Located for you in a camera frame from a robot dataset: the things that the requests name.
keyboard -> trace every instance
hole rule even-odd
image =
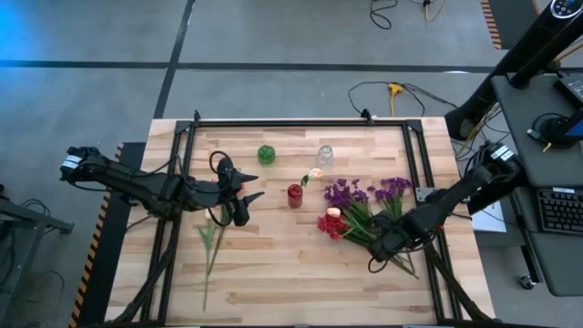
[[[537,190],[543,231],[583,236],[583,194]]]

red glass jar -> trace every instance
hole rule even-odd
[[[299,184],[292,184],[288,187],[288,204],[292,209],[297,209],[302,205],[303,189]]]

concrete floor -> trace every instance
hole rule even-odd
[[[4,1],[0,5],[0,60],[168,62],[186,0]],[[180,62],[343,63],[491,67],[504,51],[489,39],[478,0],[449,0],[428,25],[419,6],[401,1],[383,31],[368,17],[368,1],[199,0],[189,20]],[[583,56],[569,59],[583,67]],[[20,295],[40,304],[12,301],[6,325],[68,323],[99,193],[58,181],[69,146],[97,146],[112,156],[124,141],[144,141],[165,69],[0,69],[0,182],[14,201],[41,199],[53,215],[73,221],[68,236],[48,234]],[[306,71],[179,70],[164,118],[355,117],[346,91],[367,80],[409,82],[456,104],[472,94],[484,74]],[[449,108],[429,98],[427,116]],[[388,116],[383,87],[354,92],[360,108]],[[420,115],[413,98],[395,101],[397,116]],[[502,116],[491,124],[506,129]],[[486,130],[491,139],[500,134]],[[583,298],[556,298],[545,285],[522,290],[526,272],[518,248],[480,247],[497,316],[509,323],[576,327]],[[61,302],[58,280],[66,281]],[[0,293],[0,299],[6,298]]]

flower bouquet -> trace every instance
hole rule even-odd
[[[366,248],[378,237],[378,231],[373,226],[373,212],[369,206],[367,191],[374,195],[376,202],[389,213],[392,220],[399,220],[403,215],[402,197],[412,188],[412,184],[403,178],[382,179],[379,188],[369,186],[362,190],[358,187],[359,181],[354,179],[349,185],[347,179],[338,179],[336,183],[325,188],[324,198],[331,208],[325,216],[318,218],[318,228],[328,233],[334,241],[345,239]],[[396,255],[391,262],[417,277],[408,253],[407,258]]]

wooden table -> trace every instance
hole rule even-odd
[[[459,176],[445,121],[421,120],[435,185],[448,188]],[[143,170],[153,170],[168,160],[175,122],[153,121]],[[269,167],[262,167],[256,157],[263,144],[276,148],[277,159]],[[304,190],[303,205],[291,210],[286,189],[314,166],[321,145],[333,148],[333,172],[311,181]],[[197,227],[206,227],[208,221],[201,211],[184,212],[167,324],[435,322],[422,251],[413,254],[419,279],[391,263],[382,272],[371,274],[366,267],[370,255],[365,249],[348,241],[332,241],[316,227],[317,218],[326,209],[323,189],[336,179],[358,178],[361,186],[378,186],[380,179],[410,176],[401,129],[197,128],[189,174],[197,179],[216,179],[209,168],[209,154],[215,149],[230,154],[235,167],[243,172],[260,176],[246,184],[245,193],[264,190],[266,194],[251,204],[251,220],[246,226],[229,227],[225,232],[210,276],[206,312],[202,311],[206,257]],[[405,198],[405,209],[413,206],[413,197]],[[456,212],[467,214],[467,209],[458,206]],[[145,215],[143,209],[134,209],[129,223]],[[148,220],[127,233],[107,319],[119,315],[145,281],[155,228],[155,220]],[[485,313],[494,315],[471,222],[449,218],[445,231],[455,277]],[[153,316],[161,282],[155,290]],[[445,312],[450,313],[443,281],[440,287]]]

